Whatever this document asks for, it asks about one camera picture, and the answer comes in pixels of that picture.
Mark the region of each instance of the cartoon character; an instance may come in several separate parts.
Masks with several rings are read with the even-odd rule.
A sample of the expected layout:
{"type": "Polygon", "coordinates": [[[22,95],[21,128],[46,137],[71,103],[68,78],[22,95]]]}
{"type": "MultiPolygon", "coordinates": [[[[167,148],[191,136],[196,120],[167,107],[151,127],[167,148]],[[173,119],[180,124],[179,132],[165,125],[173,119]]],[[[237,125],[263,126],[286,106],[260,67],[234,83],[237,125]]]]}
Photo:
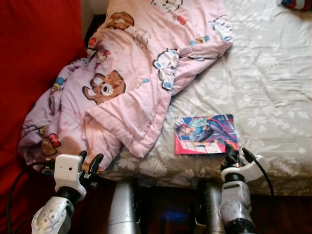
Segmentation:
{"type": "Polygon", "coordinates": [[[22,125],[21,127],[21,133],[20,133],[20,138],[26,136],[27,134],[29,134],[30,132],[37,130],[38,127],[36,127],[35,125],[22,125]]]}
{"type": "Polygon", "coordinates": [[[203,44],[203,43],[209,41],[209,39],[210,39],[209,36],[196,38],[195,40],[192,40],[190,42],[190,45],[203,44]]]}
{"type": "Polygon", "coordinates": [[[52,86],[50,95],[52,95],[53,93],[57,92],[58,90],[60,90],[61,85],[64,83],[64,79],[61,77],[56,78],[55,83],[52,86]]]}
{"type": "Polygon", "coordinates": [[[216,133],[219,135],[218,141],[223,144],[225,144],[225,140],[222,138],[237,143],[236,138],[225,132],[217,121],[204,117],[195,118],[188,125],[180,124],[176,126],[175,132],[180,136],[188,136],[194,146],[209,146],[213,140],[206,140],[216,133]]]}
{"type": "Polygon", "coordinates": [[[209,22],[209,24],[212,26],[213,30],[220,36],[222,40],[233,40],[232,27],[226,15],[216,18],[214,21],[209,22]]]}
{"type": "Polygon", "coordinates": [[[83,86],[82,92],[88,100],[95,101],[97,105],[117,97],[126,90],[126,84],[116,70],[107,76],[97,73],[90,85],[91,89],[83,86]]]}
{"type": "Polygon", "coordinates": [[[185,25],[185,24],[186,24],[186,21],[187,21],[187,19],[185,19],[183,16],[172,16],[172,19],[173,19],[174,21],[175,21],[175,20],[179,21],[180,24],[182,24],[182,25],[185,25]]]}
{"type": "Polygon", "coordinates": [[[106,27],[125,30],[129,26],[134,26],[134,19],[126,12],[115,12],[109,18],[106,27]]]}
{"type": "Polygon", "coordinates": [[[136,30],[135,33],[131,34],[135,44],[143,49],[143,48],[147,48],[146,45],[148,43],[148,39],[151,39],[151,35],[149,32],[145,31],[140,31],[140,30],[136,30]]]}
{"type": "Polygon", "coordinates": [[[152,0],[152,4],[158,6],[162,10],[169,12],[177,10],[183,4],[183,0],[152,0]]]}
{"type": "Polygon", "coordinates": [[[55,133],[51,133],[48,137],[45,137],[42,140],[42,152],[45,156],[55,155],[57,153],[55,148],[60,145],[59,137],[55,133]]]}
{"type": "Polygon", "coordinates": [[[141,83],[139,83],[139,84],[137,84],[136,85],[136,87],[135,87],[135,89],[137,89],[138,87],[140,87],[141,86],[141,84],[144,84],[144,83],[148,83],[148,82],[150,82],[150,80],[149,79],[144,79],[141,83]]]}
{"type": "Polygon", "coordinates": [[[104,62],[110,54],[111,54],[111,52],[109,52],[109,50],[98,51],[97,52],[97,63],[104,62]]]}
{"type": "Polygon", "coordinates": [[[153,66],[158,69],[158,77],[165,90],[171,90],[173,87],[178,61],[179,54],[176,49],[165,50],[153,61],[153,66]]]}
{"type": "Polygon", "coordinates": [[[47,126],[43,126],[38,128],[39,134],[43,137],[45,130],[47,129],[47,126]]]}

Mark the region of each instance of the dark floor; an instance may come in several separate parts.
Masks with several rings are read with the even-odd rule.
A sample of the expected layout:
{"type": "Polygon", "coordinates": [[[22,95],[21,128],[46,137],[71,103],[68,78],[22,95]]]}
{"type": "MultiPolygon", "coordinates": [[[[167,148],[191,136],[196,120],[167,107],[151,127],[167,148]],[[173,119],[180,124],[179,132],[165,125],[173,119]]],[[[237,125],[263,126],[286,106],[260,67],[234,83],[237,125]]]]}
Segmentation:
{"type": "MultiPolygon", "coordinates": [[[[71,233],[104,234],[114,185],[100,187],[71,233]]],[[[190,208],[196,191],[176,188],[141,188],[142,234],[190,234],[190,208]]],[[[252,217],[261,230],[268,214],[268,196],[252,196],[252,217]]],[[[311,197],[274,197],[274,213],[266,234],[311,234],[311,197]]]]}

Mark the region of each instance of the magazine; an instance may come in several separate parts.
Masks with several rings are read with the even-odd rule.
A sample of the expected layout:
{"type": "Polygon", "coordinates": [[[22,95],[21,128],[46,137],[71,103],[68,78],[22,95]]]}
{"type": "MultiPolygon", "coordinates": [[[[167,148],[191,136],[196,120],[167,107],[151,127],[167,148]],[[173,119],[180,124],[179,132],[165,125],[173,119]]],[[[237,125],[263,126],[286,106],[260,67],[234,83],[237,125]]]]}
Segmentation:
{"type": "Polygon", "coordinates": [[[238,151],[233,115],[175,119],[175,154],[222,154],[226,144],[238,151]]]}

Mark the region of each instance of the pillow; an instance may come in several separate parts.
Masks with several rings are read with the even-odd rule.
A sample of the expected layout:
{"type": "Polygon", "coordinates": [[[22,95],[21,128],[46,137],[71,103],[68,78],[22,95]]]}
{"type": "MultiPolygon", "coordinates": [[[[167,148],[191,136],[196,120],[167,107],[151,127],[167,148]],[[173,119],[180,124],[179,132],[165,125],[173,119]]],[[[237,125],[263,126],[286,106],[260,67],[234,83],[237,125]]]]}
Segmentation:
{"type": "Polygon", "coordinates": [[[278,0],[278,3],[295,10],[307,11],[312,8],[312,0],[278,0]]]}

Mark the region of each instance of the cartoon bear print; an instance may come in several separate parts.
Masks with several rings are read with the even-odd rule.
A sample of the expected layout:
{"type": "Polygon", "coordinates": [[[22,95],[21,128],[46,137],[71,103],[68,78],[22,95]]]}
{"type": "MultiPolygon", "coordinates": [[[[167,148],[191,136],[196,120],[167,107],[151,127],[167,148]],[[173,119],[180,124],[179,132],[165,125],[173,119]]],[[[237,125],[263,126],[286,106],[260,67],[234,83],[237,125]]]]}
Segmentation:
{"type": "Polygon", "coordinates": [[[56,148],[60,145],[59,137],[55,133],[51,133],[42,140],[42,153],[45,156],[55,155],[58,152],[56,148]]]}
{"type": "Polygon", "coordinates": [[[176,49],[167,49],[157,56],[153,66],[158,69],[158,78],[162,81],[162,88],[171,90],[174,84],[175,72],[179,61],[176,49]]]}
{"type": "Polygon", "coordinates": [[[164,11],[169,12],[177,10],[180,7],[180,5],[183,4],[183,0],[170,0],[170,1],[152,0],[152,4],[158,6],[164,11]]]}
{"type": "Polygon", "coordinates": [[[223,41],[233,40],[232,27],[226,15],[216,18],[214,21],[209,22],[209,24],[223,41]]]}
{"type": "Polygon", "coordinates": [[[126,90],[126,84],[116,70],[107,76],[97,73],[90,81],[91,89],[83,86],[82,92],[88,100],[97,105],[111,100],[126,90]]]}
{"type": "Polygon", "coordinates": [[[129,26],[134,26],[134,19],[126,12],[115,12],[109,18],[106,27],[125,30],[129,26]]]}
{"type": "Polygon", "coordinates": [[[148,40],[151,39],[151,35],[147,31],[135,30],[133,34],[131,34],[133,41],[137,45],[137,47],[143,49],[147,49],[148,40]]]}

